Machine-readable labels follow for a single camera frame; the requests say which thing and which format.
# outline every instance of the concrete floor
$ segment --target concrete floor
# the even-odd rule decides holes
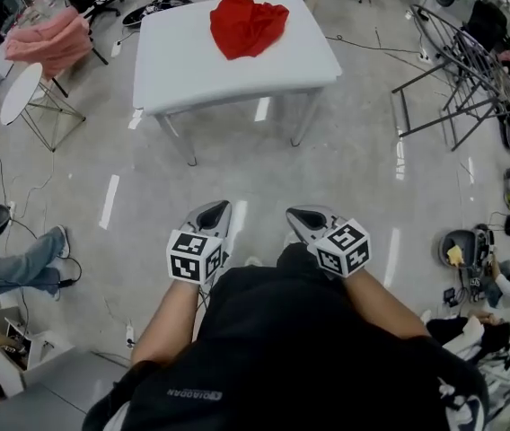
[[[126,0],[122,13],[145,1]],[[418,32],[404,17],[408,4],[319,0],[314,14],[327,36],[376,46],[376,27],[383,46],[417,49]],[[190,168],[153,119],[128,128],[138,36],[110,58],[111,45],[121,36],[121,19],[102,17],[93,37],[110,65],[88,56],[62,79],[69,102],[87,121],[57,149],[53,178],[31,193],[22,220],[36,233],[67,225],[84,277],[65,289],[59,302],[25,291],[32,330],[50,328],[79,346],[128,356],[125,324],[132,321],[141,333],[170,284],[165,246],[171,229],[190,209],[211,200],[229,199],[244,213],[233,245],[236,265],[251,255],[275,264],[289,231],[290,206],[323,204],[354,217],[372,237],[369,270],[415,312],[439,310],[443,291],[454,282],[454,273],[437,263],[436,237],[485,223],[493,211],[506,212],[501,174],[510,154],[496,120],[483,124],[454,153],[445,142],[451,135],[440,125],[400,141],[401,112],[390,91],[419,70],[384,52],[330,43],[343,75],[327,88],[316,123],[297,148],[289,144],[288,126],[273,119],[272,102],[267,119],[257,122],[257,101],[178,116],[176,126],[196,147],[198,166]],[[423,66],[416,55],[394,55]],[[0,84],[0,104],[22,69],[16,66]],[[408,89],[413,120],[436,118],[446,93],[433,78]],[[296,117],[301,101],[294,97],[289,103]],[[42,126],[49,129],[52,119],[46,114]],[[21,215],[28,190],[49,176],[52,155],[20,120],[0,125],[0,155],[7,198]],[[119,186],[103,229],[99,222],[113,174]],[[499,257],[510,259],[510,238],[496,237]],[[15,225],[8,253],[30,244],[30,235]],[[59,266],[70,276],[75,272],[72,264]]]

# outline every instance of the person's left arm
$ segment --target person's left arm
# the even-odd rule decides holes
[[[174,280],[131,354],[141,361],[169,364],[193,338],[199,286]]]

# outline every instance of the black t-shirt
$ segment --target black t-shirt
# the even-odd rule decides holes
[[[339,281],[249,267],[214,286],[194,343],[168,366],[134,366],[84,430],[126,401],[129,431],[475,430],[488,396],[475,367],[431,338],[365,322]]]

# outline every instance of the red object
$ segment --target red object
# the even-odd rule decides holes
[[[281,4],[222,0],[211,12],[211,34],[227,59],[256,57],[283,34],[288,15]]]

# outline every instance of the pink cloth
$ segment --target pink cloth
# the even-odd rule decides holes
[[[70,6],[51,21],[9,31],[5,58],[40,62],[43,76],[51,80],[92,50],[89,31],[89,23]]]

